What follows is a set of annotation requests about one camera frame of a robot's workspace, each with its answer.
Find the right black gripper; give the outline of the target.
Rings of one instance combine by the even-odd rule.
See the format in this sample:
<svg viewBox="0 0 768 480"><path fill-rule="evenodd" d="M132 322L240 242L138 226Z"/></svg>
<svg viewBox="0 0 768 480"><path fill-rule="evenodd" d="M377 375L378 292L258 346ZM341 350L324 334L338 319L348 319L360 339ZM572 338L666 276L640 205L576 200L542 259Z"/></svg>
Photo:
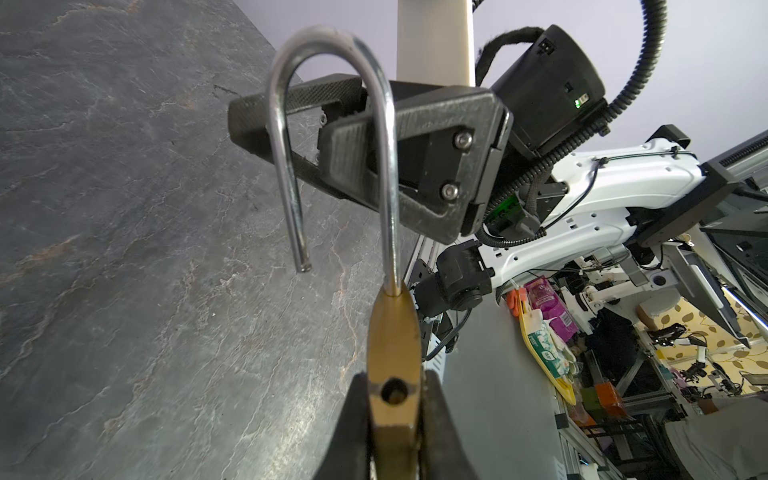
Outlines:
<svg viewBox="0 0 768 480"><path fill-rule="evenodd" d="M481 226L512 128L513 115L491 91L451 86L395 105L400 222L442 244ZM379 202L371 111L320 132L324 183L371 209Z"/></svg>

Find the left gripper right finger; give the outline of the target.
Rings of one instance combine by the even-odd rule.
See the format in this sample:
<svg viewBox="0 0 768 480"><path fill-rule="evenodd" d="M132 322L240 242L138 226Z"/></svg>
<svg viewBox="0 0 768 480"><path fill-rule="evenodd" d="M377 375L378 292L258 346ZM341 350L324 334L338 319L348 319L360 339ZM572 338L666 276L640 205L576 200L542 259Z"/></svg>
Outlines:
<svg viewBox="0 0 768 480"><path fill-rule="evenodd" d="M421 394L421 479L478 479L459 438L439 375L426 370Z"/></svg>

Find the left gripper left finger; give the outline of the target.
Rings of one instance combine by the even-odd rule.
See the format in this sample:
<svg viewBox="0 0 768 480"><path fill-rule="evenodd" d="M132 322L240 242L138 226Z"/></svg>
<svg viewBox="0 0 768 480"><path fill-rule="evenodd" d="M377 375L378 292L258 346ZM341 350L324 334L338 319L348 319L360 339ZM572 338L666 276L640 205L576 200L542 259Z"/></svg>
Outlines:
<svg viewBox="0 0 768 480"><path fill-rule="evenodd" d="M358 373L352 378L332 438L314 479L371 478L369 416L367 375Z"/></svg>

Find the brass padlock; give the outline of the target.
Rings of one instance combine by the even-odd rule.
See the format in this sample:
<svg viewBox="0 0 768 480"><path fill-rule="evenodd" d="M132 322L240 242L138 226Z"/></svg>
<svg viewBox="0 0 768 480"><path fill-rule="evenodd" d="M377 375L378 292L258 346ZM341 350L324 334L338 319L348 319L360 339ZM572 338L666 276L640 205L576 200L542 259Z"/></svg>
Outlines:
<svg viewBox="0 0 768 480"><path fill-rule="evenodd" d="M297 183L302 164L294 157L289 117L298 110L290 97L297 68L317 55L351 65L368 89L376 132L377 209L356 217L321 215L304 206ZM309 308L307 332L322 349L293 342L303 367L329 359L333 375L315 378L309 394L290 408L290 427L324 456L352 378L365 373L370 407L371 477L419 479L421 394L424 371L414 302L402 279L398 247L400 214L395 101L386 75L358 37L332 27L297 32L277 52L264 93L266 126L293 261L311 276L311 290L332 306Z"/></svg>

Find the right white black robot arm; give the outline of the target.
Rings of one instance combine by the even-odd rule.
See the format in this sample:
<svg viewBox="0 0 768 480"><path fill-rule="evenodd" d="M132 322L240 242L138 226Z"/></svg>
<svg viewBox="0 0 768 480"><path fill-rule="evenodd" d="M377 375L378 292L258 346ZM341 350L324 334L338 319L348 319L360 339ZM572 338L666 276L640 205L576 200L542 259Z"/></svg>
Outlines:
<svg viewBox="0 0 768 480"><path fill-rule="evenodd" d="M377 211L385 293L405 294L400 227L445 245L417 293L425 316L465 310L527 270L597 249L650 248L740 194L731 174L687 152L669 126L626 152L584 155L647 85L666 30L644 4L641 51L613 100L558 26L499 35L472 85L389 81L357 37L298 32L266 90L228 107L232 142L277 169L296 268L310 269L298 185Z"/></svg>

